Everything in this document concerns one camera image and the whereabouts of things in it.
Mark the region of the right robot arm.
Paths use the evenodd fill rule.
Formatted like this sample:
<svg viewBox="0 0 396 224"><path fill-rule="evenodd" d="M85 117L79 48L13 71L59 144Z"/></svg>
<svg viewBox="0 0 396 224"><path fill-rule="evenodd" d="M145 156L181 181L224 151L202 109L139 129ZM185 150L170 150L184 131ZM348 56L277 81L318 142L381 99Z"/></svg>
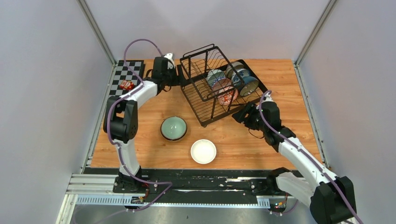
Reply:
<svg viewBox="0 0 396 224"><path fill-rule="evenodd" d="M357 214L352 181L334 174L305 149L294 132L282 125L275 102L248 103L232 118L248 129L261 131L267 144L304 177L301 180L288 169L277 168L267 178L269 193L293 195L309 208L318 224L337 224Z"/></svg>

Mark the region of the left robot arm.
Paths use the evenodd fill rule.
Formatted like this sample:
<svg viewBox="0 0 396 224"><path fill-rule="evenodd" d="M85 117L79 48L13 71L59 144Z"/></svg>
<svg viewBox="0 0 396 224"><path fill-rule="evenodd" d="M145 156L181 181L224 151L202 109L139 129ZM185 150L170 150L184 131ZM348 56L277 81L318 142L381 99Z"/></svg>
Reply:
<svg viewBox="0 0 396 224"><path fill-rule="evenodd" d="M116 190L139 192L150 182L141 179L141 166L136 157L134 139L138 131L138 109L157 96L165 87L178 84L174 55L172 53L154 59L151 76L138 77L139 84L119 97L110 97L106 105L103 129L115 146L120 168L115 181Z"/></svg>

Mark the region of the teal dashed pattern bowl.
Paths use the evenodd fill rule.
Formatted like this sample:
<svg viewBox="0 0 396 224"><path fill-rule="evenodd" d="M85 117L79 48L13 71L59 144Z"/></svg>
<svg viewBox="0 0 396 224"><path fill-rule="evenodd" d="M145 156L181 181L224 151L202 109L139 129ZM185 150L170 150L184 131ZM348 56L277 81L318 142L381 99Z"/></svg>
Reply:
<svg viewBox="0 0 396 224"><path fill-rule="evenodd" d="M224 72L219 69L213 69L210 70L207 74L206 80L209 85L209 87L213 87L214 83L219 79L222 78L224 75Z"/></svg>

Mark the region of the white blue striped bowl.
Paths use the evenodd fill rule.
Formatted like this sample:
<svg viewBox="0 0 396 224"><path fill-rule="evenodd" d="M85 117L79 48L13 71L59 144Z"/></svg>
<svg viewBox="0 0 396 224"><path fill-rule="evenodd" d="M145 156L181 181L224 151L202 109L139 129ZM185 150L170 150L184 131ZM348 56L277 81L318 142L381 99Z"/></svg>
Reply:
<svg viewBox="0 0 396 224"><path fill-rule="evenodd" d="M243 78L251 76L251 73L247 69L238 69L231 76L233 86L241 85L244 81Z"/></svg>

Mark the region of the orange floral pattern bowl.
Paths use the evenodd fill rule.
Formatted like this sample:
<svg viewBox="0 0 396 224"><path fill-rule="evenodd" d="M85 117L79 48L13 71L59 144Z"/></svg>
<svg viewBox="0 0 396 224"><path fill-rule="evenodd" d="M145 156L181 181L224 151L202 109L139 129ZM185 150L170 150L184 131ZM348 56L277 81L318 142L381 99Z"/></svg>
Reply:
<svg viewBox="0 0 396 224"><path fill-rule="evenodd" d="M221 105L229 105L231 101L238 97L238 91L231 87L226 87L218 91L218 100Z"/></svg>

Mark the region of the orange geometric pattern bowl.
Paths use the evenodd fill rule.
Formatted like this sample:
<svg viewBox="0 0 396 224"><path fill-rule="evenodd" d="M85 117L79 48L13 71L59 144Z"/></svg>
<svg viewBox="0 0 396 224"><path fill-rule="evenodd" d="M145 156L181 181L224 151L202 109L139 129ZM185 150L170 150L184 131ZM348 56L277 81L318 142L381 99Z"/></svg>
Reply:
<svg viewBox="0 0 396 224"><path fill-rule="evenodd" d="M232 81L230 79L223 78L223 79L217 81L213 85L213 87L212 87L213 93L216 95L216 94L218 94L218 92L220 90L224 89L225 87L231 86L231 85L232 85Z"/></svg>

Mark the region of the white orange bowl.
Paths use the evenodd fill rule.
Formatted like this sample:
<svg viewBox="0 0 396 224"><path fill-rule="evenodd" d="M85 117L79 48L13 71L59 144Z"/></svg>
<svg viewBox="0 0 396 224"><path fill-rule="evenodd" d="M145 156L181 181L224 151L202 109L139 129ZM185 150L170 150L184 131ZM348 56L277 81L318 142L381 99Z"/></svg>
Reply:
<svg viewBox="0 0 396 224"><path fill-rule="evenodd" d="M192 144L190 153L196 163L208 164L215 159L217 148L210 140L200 139Z"/></svg>

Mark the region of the black wire dish rack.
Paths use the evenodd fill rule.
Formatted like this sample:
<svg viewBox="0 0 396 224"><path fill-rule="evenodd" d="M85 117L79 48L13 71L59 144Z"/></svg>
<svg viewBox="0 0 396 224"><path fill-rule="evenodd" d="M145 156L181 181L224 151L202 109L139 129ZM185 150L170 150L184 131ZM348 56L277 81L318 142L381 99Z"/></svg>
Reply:
<svg viewBox="0 0 396 224"><path fill-rule="evenodd" d="M245 60L228 59L215 44L184 53L177 71L183 95L203 127L258 103L267 91Z"/></svg>

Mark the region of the beige interior bowl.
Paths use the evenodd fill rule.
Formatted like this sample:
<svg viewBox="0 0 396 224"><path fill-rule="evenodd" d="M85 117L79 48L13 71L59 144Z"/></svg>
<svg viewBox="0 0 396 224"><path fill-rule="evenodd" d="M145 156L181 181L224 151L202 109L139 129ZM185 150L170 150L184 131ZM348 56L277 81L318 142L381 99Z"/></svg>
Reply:
<svg viewBox="0 0 396 224"><path fill-rule="evenodd" d="M225 76L227 78L231 79L233 73L236 70L243 69L243 68L244 68L244 65L241 62L234 61L234 62L228 64L226 71L225 71Z"/></svg>

